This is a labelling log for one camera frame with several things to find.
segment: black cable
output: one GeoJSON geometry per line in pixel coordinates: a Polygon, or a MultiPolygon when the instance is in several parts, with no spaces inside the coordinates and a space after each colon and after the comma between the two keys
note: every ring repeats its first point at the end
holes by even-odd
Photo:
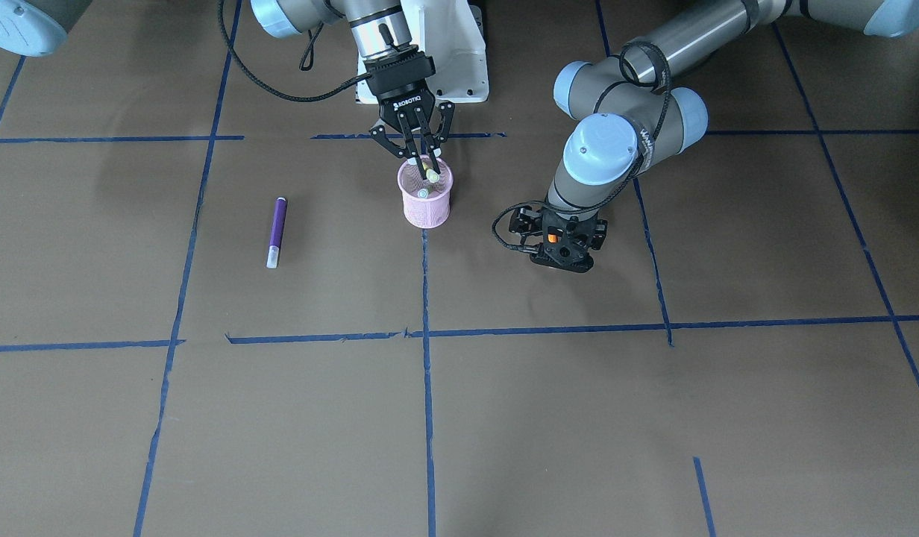
{"type": "Polygon", "coordinates": [[[653,88],[655,90],[659,88],[665,89],[665,100],[662,101],[662,112],[658,116],[658,122],[655,123],[655,132],[653,135],[651,135],[653,139],[658,139],[658,133],[662,132],[662,125],[665,123],[665,114],[668,113],[668,106],[671,106],[671,66],[668,65],[668,58],[665,57],[665,52],[658,48],[654,43],[650,43],[648,41],[629,41],[623,45],[622,50],[619,51],[619,55],[617,56],[619,59],[619,65],[623,67],[623,69],[620,71],[622,72],[624,78],[627,79],[627,81],[633,82],[633,84],[637,83],[636,81],[633,81],[633,79],[629,78],[629,75],[627,75],[624,71],[624,66],[627,65],[626,53],[633,47],[640,48],[642,51],[646,52],[646,55],[649,58],[653,58],[653,55],[648,54],[648,52],[653,52],[655,57],[657,57],[661,62],[661,66],[655,66],[653,58],[653,68],[661,68],[661,78],[655,76],[655,83],[653,88]]]}
{"type": "Polygon", "coordinates": [[[323,30],[324,23],[320,23],[320,26],[317,27],[317,31],[307,30],[307,39],[310,41],[307,44],[303,57],[300,58],[300,65],[297,66],[297,69],[301,71],[310,71],[313,69],[313,44],[316,43],[317,37],[320,37],[320,31],[323,30]]]}
{"type": "Polygon", "coordinates": [[[606,100],[606,97],[612,92],[613,89],[618,88],[622,84],[627,84],[629,81],[618,81],[613,82],[612,85],[609,85],[606,89],[603,89],[602,95],[599,95],[599,101],[595,102],[595,107],[592,108],[592,113],[599,113],[599,106],[602,106],[602,101],[606,100]]]}
{"type": "Polygon", "coordinates": [[[241,68],[241,71],[251,79],[251,82],[254,82],[261,87],[264,91],[268,92],[271,95],[279,96],[279,98],[285,99],[285,101],[292,102],[317,102],[324,101],[326,98],[331,98],[331,96],[337,95],[338,92],[342,92],[347,88],[357,84],[360,81],[366,81],[367,78],[370,78],[371,75],[368,72],[365,72],[363,75],[357,75],[353,78],[344,81],[342,84],[337,86],[337,88],[331,89],[330,92],[326,92],[323,95],[317,96],[296,96],[288,95],[284,92],[279,92],[277,89],[271,88],[271,86],[266,85],[261,81],[251,70],[244,65],[244,62],[241,61],[241,57],[238,57],[237,52],[234,51],[234,43],[230,40],[230,34],[228,34],[228,27],[225,26],[224,22],[224,0],[218,0],[218,26],[221,27],[221,35],[224,37],[225,45],[228,46],[228,51],[230,52],[230,57],[234,58],[234,61],[237,63],[238,67],[241,68]]]}

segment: blue painter's tape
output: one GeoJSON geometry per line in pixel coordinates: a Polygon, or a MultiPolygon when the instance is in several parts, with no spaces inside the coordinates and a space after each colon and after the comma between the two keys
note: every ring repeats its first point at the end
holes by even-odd
{"type": "Polygon", "coordinates": [[[16,82],[19,81],[19,74],[22,72],[22,66],[25,65],[25,57],[19,57],[19,63],[16,64],[16,71],[12,74],[12,79],[9,81],[9,87],[5,90],[5,95],[2,96],[2,103],[0,104],[0,125],[2,125],[2,118],[5,116],[5,109],[9,106],[9,99],[12,98],[12,92],[16,89],[16,82]]]}
{"type": "Polygon", "coordinates": [[[814,136],[814,131],[804,130],[749,130],[749,131],[708,131],[705,136],[814,136]]]}
{"type": "Polygon", "coordinates": [[[225,334],[232,345],[257,345],[263,343],[308,343],[312,341],[357,341],[367,339],[394,339],[409,337],[406,332],[370,332],[370,333],[317,333],[310,336],[260,336],[231,337],[225,334]]]}
{"type": "MultiPolygon", "coordinates": [[[[917,315],[897,315],[900,322],[917,322],[917,315]]],[[[849,325],[867,323],[890,323],[888,315],[861,317],[818,317],[802,319],[757,319],[737,321],[699,321],[672,323],[648,323],[629,325],[590,325],[561,327],[481,327],[480,329],[429,330],[429,337],[475,337],[475,336],[528,336],[539,333],[608,333],[608,332],[647,332],[648,330],[708,330],[720,327],[793,327],[818,325],[849,325]]],[[[310,341],[343,341],[358,339],[394,339],[395,337],[423,337],[424,330],[402,330],[402,332],[373,333],[327,333],[310,334],[310,336],[261,336],[231,337],[232,345],[251,345],[263,343],[304,343],[310,341]]]]}
{"type": "Polygon", "coordinates": [[[709,329],[710,327],[777,327],[777,326],[815,326],[815,325],[848,325],[863,323],[889,323],[886,315],[866,317],[820,317],[814,319],[760,319],[746,321],[705,321],[695,323],[671,323],[674,330],[709,329]]]}
{"type": "Polygon", "coordinates": [[[919,321],[919,315],[897,315],[897,320],[902,323],[919,321]]]}
{"type": "Polygon", "coordinates": [[[430,330],[430,337],[527,336],[527,334],[532,333],[643,332],[643,330],[664,329],[664,324],[566,327],[484,327],[483,329],[467,330],[430,330]]]}
{"type": "MultiPolygon", "coordinates": [[[[244,136],[215,136],[218,140],[242,140],[244,136]]],[[[0,143],[108,143],[108,142],[208,142],[211,135],[204,136],[93,136],[93,137],[0,137],[0,143]]]]}
{"type": "Polygon", "coordinates": [[[668,320],[668,308],[665,306],[665,293],[662,290],[662,278],[658,272],[658,258],[655,257],[655,247],[651,242],[651,231],[648,229],[648,217],[644,211],[644,200],[642,198],[642,188],[639,186],[639,180],[633,181],[636,187],[636,197],[639,201],[639,209],[642,212],[642,227],[644,228],[644,241],[648,245],[648,253],[651,254],[651,266],[655,272],[655,288],[658,289],[658,305],[662,308],[662,320],[665,322],[665,335],[668,337],[668,347],[674,347],[675,343],[671,337],[671,322],[668,320]]]}
{"type": "MultiPolygon", "coordinates": [[[[233,42],[237,37],[238,24],[241,19],[242,0],[237,0],[234,8],[234,24],[231,26],[230,39],[233,42]]],[[[211,170],[211,160],[214,157],[214,143],[218,133],[218,124],[221,121],[221,109],[224,107],[225,89],[228,87],[228,74],[230,74],[230,52],[225,58],[224,71],[221,75],[221,87],[218,88],[217,103],[214,108],[214,122],[211,126],[210,140],[207,142],[207,155],[204,156],[204,171],[201,173],[201,186],[198,190],[198,200],[194,207],[194,218],[191,224],[191,234],[187,242],[187,256],[184,258],[184,272],[181,278],[181,288],[178,292],[178,309],[175,313],[174,323],[171,326],[172,344],[167,348],[167,357],[164,360],[164,374],[162,377],[162,390],[160,390],[160,404],[158,409],[158,425],[151,436],[151,443],[148,446],[148,459],[145,465],[145,479],[142,481],[142,493],[138,500],[138,512],[135,516],[135,527],[132,533],[133,537],[142,535],[143,524],[145,524],[145,511],[147,510],[148,496],[151,492],[151,478],[154,475],[155,461],[158,458],[158,443],[160,441],[160,431],[164,422],[164,407],[167,404],[167,393],[169,393],[169,375],[174,367],[174,356],[177,345],[174,344],[178,339],[181,331],[181,319],[184,315],[184,299],[187,296],[187,283],[191,276],[191,264],[194,260],[194,247],[198,238],[198,221],[201,217],[201,207],[204,205],[204,191],[207,188],[207,177],[211,170]]]]}
{"type": "Polygon", "coordinates": [[[827,142],[825,142],[824,135],[821,133],[821,127],[818,126],[818,118],[815,116],[814,109],[811,107],[811,102],[808,100],[808,95],[804,91],[804,85],[801,83],[800,76],[797,75],[797,69],[794,68],[794,61],[791,61],[791,54],[788,51],[787,45],[784,43],[784,38],[781,37],[779,28],[776,24],[772,24],[774,28],[774,36],[777,38],[777,42],[781,47],[781,52],[784,54],[785,61],[787,61],[788,68],[791,70],[791,76],[794,78],[794,82],[797,85],[797,91],[801,94],[801,99],[804,101],[804,108],[807,110],[808,116],[811,118],[811,123],[814,126],[815,133],[818,134],[818,140],[821,142],[821,149],[824,150],[824,157],[827,160],[828,167],[831,168],[831,176],[834,178],[835,186],[838,188],[838,194],[841,195],[841,203],[844,204],[844,209],[847,211],[847,216],[851,220],[851,227],[854,227],[854,233],[858,237],[858,242],[861,244],[861,248],[865,253],[865,259],[868,261],[868,268],[871,271],[871,275],[874,277],[874,283],[878,288],[880,293],[880,300],[882,300],[883,305],[887,309],[888,319],[894,327],[894,333],[897,334],[898,340],[900,341],[900,349],[903,350],[903,356],[907,360],[907,365],[910,367],[910,372],[913,374],[914,381],[917,384],[919,390],[919,371],[917,370],[917,363],[914,361],[913,354],[910,353],[910,347],[907,346],[906,340],[903,337],[903,331],[900,329],[900,321],[896,314],[894,313],[894,308],[891,305],[890,298],[887,296],[887,290],[883,286],[883,281],[880,279],[880,274],[878,269],[876,269],[876,264],[874,262],[874,257],[871,255],[871,251],[868,247],[868,241],[865,240],[865,235],[861,231],[861,225],[858,224],[858,218],[854,214],[854,208],[851,207],[851,201],[847,197],[847,192],[844,190],[844,183],[841,181],[841,175],[838,173],[838,168],[834,164],[834,159],[831,157],[831,151],[827,147],[827,142]]]}
{"type": "Polygon", "coordinates": [[[822,135],[858,135],[858,136],[919,135],[919,129],[850,129],[850,130],[821,131],[821,134],[822,135]]]}
{"type": "MultiPolygon", "coordinates": [[[[180,339],[176,345],[184,343],[180,339]]],[[[27,353],[28,351],[87,351],[92,349],[126,349],[129,347],[167,347],[170,339],[146,341],[90,341],[85,343],[30,343],[21,345],[0,345],[0,353],[27,353]]]]}
{"type": "Polygon", "coordinates": [[[426,517],[429,537],[436,537],[436,477],[433,472],[433,380],[430,377],[430,285],[429,233],[421,232],[423,242],[423,386],[426,411],[426,517]]]}
{"type": "Polygon", "coordinates": [[[606,31],[606,17],[602,14],[602,1],[595,0],[595,13],[599,18],[599,32],[602,33],[602,45],[606,48],[606,56],[612,55],[612,47],[609,47],[609,33],[606,31]]]}
{"type": "Polygon", "coordinates": [[[705,509],[705,524],[708,526],[709,537],[718,537],[715,532],[715,517],[712,516],[712,504],[708,500],[708,487],[705,486],[705,472],[701,468],[701,459],[693,456],[691,461],[695,465],[695,478],[698,478],[698,491],[701,493],[702,509],[705,509]]]}

